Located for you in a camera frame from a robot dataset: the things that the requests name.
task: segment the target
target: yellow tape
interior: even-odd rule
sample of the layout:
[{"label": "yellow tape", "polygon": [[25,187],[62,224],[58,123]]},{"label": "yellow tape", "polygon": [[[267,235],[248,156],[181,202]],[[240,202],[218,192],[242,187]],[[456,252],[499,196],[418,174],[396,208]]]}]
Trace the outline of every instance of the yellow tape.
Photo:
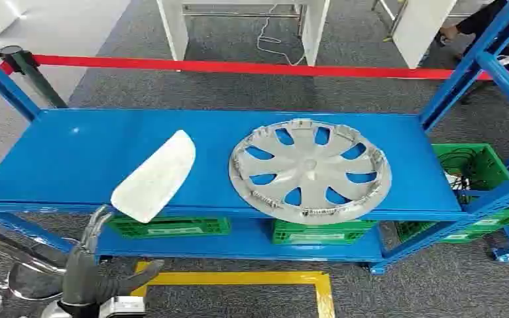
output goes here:
[{"label": "yellow tape", "polygon": [[[141,272],[148,262],[138,262]],[[132,292],[145,297],[147,286],[154,285],[294,285],[312,284],[317,297],[319,318],[335,318],[329,274],[323,272],[166,272]]]}]

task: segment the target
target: blue shelf surface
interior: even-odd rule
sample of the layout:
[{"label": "blue shelf surface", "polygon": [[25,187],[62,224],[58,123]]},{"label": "blue shelf surface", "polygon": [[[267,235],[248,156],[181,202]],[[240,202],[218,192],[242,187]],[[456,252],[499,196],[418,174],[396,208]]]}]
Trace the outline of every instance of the blue shelf surface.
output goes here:
[{"label": "blue shelf surface", "polygon": [[229,235],[125,238],[105,227],[98,255],[140,257],[236,258],[253,260],[338,260],[380,262],[380,237],[371,229],[348,245],[272,244],[272,220],[232,219]]},{"label": "blue shelf surface", "polygon": [[415,115],[183,111],[44,110],[0,165],[0,212],[89,213],[176,130],[196,144],[196,162],[167,216],[264,218],[229,181],[233,147],[257,127],[311,118],[358,129],[381,148],[393,182],[365,219],[457,220],[457,203]]}]

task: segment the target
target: black post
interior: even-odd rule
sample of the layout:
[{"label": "black post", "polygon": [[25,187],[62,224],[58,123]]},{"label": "black post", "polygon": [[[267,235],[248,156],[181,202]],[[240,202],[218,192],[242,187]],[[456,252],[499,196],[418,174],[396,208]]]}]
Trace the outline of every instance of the black post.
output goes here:
[{"label": "black post", "polygon": [[23,50],[18,45],[9,45],[0,48],[0,58],[8,63],[15,72],[24,75],[34,90],[47,101],[49,106],[68,108],[65,101],[38,70],[40,64],[36,62],[32,53]]}]

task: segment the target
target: white table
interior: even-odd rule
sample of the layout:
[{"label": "white table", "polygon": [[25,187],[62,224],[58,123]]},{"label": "white table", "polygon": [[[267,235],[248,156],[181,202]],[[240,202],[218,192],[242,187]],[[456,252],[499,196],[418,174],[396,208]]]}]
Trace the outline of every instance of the white table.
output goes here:
[{"label": "white table", "polygon": [[330,0],[157,0],[170,52],[177,61],[184,59],[188,45],[183,5],[303,5],[306,9],[301,36],[309,66],[314,66],[317,60],[329,3]]}]

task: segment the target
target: robotic hand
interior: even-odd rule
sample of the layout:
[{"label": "robotic hand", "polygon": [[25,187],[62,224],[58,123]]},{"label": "robotic hand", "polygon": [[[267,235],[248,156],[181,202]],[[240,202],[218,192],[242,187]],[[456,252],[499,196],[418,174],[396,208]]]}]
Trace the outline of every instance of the robotic hand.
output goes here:
[{"label": "robotic hand", "polygon": [[71,250],[63,279],[61,300],[48,305],[41,318],[140,317],[145,314],[141,297],[126,297],[158,275],[162,260],[155,260],[142,272],[118,280],[101,276],[95,249],[102,226],[112,218],[107,206],[91,216],[79,244]]}]

